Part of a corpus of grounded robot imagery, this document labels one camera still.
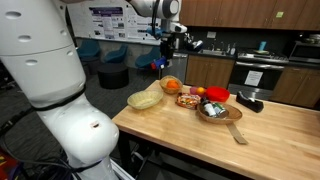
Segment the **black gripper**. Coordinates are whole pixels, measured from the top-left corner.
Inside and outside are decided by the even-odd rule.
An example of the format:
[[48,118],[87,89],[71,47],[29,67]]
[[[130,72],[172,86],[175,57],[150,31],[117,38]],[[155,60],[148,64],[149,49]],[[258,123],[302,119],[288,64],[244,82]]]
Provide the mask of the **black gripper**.
[[175,50],[175,35],[165,33],[161,37],[161,43],[160,43],[160,52],[161,55],[164,56],[166,59],[171,59],[173,57],[173,53]]

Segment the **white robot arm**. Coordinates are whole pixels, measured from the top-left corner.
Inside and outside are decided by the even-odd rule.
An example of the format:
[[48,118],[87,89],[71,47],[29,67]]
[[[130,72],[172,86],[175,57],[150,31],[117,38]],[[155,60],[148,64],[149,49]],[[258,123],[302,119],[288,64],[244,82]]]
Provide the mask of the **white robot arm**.
[[0,0],[0,59],[66,152],[77,180],[118,180],[110,153],[119,129],[85,96],[86,76],[59,4]]

